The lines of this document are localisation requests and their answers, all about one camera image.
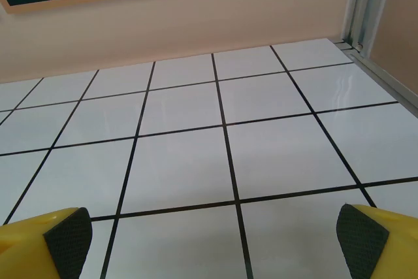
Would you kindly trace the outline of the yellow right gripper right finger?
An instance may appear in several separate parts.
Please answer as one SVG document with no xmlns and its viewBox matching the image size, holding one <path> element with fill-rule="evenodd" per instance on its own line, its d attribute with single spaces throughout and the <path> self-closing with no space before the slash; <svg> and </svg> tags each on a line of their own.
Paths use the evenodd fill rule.
<svg viewBox="0 0 418 279">
<path fill-rule="evenodd" d="M 336 234 L 352 279 L 418 279 L 418 218 L 344 204 Z"/>
</svg>

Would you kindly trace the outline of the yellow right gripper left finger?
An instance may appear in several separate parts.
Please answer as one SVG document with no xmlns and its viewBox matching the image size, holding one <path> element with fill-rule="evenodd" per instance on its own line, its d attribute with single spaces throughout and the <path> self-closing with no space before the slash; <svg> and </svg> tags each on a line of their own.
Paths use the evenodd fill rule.
<svg viewBox="0 0 418 279">
<path fill-rule="evenodd" d="M 93 229 L 86 208 L 0 226 L 0 279 L 79 279 Z"/>
</svg>

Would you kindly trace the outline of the aluminium side rail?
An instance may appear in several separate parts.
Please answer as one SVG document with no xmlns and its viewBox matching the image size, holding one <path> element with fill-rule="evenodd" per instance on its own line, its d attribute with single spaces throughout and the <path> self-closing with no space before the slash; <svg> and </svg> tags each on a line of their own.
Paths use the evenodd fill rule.
<svg viewBox="0 0 418 279">
<path fill-rule="evenodd" d="M 341 39 L 330 40 L 355 65 L 360 67 L 370 78 L 378 83 L 387 93 L 394 97 L 403 107 L 418 118 L 418 95 L 403 83 L 376 65 L 373 61 L 362 57 L 359 52 Z"/>
</svg>

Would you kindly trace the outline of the aluminium corner post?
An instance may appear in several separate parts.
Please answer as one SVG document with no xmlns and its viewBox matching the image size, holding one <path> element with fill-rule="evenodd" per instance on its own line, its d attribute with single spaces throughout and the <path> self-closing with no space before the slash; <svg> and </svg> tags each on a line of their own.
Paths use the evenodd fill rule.
<svg viewBox="0 0 418 279">
<path fill-rule="evenodd" d="M 342 39 L 363 57 L 371 54 L 386 0 L 347 0 Z"/>
</svg>

